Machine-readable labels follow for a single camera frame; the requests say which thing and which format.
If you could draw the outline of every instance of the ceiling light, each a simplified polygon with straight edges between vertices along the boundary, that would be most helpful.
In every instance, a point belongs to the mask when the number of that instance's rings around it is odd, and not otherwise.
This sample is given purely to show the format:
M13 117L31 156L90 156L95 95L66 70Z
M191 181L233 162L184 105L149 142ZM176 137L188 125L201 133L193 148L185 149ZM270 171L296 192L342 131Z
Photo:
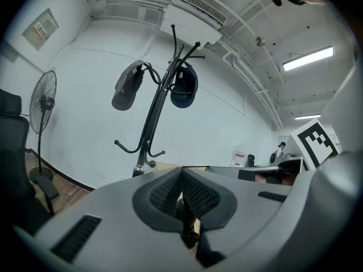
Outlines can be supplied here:
M310 62L322 60L323 58L327 58L333 55L333 47L328 46L323 49L319 49L316 52L309 53L305 56L293 59L288 62L284 62L282 65L284 66L285 71L295 69L296 67L307 65Z
M310 115L310 116L300 116L300 117L295 117L295 120L319 118L320 116L321 116L320 114Z

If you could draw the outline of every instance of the cap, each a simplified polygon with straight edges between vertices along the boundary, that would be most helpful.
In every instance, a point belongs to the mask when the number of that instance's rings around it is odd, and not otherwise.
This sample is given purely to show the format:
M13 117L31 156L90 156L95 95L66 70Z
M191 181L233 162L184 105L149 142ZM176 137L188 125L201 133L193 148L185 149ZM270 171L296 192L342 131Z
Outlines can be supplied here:
M116 92L112 99L112 106L120 111L131 108L135 101L136 92L141 86L144 70L141 70L143 61L133 62L123 71L116 83Z
M190 92L190 95L178 95L170 93L170 100L178 108L188 108L194 101L198 90L198 77L193 67L185 62L187 67L180 67L176 72L175 85L172 90L175 92Z

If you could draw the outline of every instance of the sign board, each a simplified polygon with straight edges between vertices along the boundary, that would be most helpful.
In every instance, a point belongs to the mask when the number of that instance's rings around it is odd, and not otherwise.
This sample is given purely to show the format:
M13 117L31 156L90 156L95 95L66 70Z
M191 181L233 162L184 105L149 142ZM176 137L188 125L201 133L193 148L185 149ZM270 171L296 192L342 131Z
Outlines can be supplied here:
M39 50L58 28L50 9L47 9L23 32L23 36L36 50Z

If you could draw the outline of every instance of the grey cap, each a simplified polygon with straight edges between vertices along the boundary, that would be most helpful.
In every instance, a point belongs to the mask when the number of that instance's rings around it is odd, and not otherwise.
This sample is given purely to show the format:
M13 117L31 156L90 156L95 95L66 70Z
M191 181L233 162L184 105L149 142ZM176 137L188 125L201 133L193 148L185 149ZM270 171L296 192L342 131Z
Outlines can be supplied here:
M123 71L116 83L116 92L112 99L112 106L120 111L131 108L135 101L136 92L141 86L144 71L141 70L143 61L133 62Z

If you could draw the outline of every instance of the black coat rack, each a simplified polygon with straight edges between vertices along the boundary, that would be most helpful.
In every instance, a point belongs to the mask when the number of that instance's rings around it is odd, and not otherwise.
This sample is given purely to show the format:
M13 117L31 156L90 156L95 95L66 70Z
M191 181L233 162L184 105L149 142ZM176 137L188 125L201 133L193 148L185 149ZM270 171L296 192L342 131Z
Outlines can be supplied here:
M182 54L182 51L184 49L184 44L181 44L181 46L179 46L179 49L177 50L178 46L176 44L175 25L172 25L171 28L174 37L174 55L173 58L169 61L169 67L167 68L163 79L160 79L160 75L156 70L153 69L150 63L144 63L154 83L158 85L158 88L147 114L138 146L135 150L130 151L126 147L124 147L118 140L115 140L115 144L127 153L132 154L140 150L137 164L134 167L132 177L144 174L145 170L143 167L145 166L145 164L152 168L156 166L156 162L154 160L147 160L148 154L151 158L156 158L160 155L165 154L165 151L161 151L155 155L151 154L151 145L153 144L154 134L168 92L171 91L173 94L176 95L191 94L190 92L175 92L171 89L173 87L173 80L176 72L188 58L205 58L204 56L191 56L191 54L200 46L200 42L196 42L192 49L183 58L180 58L180 55Z

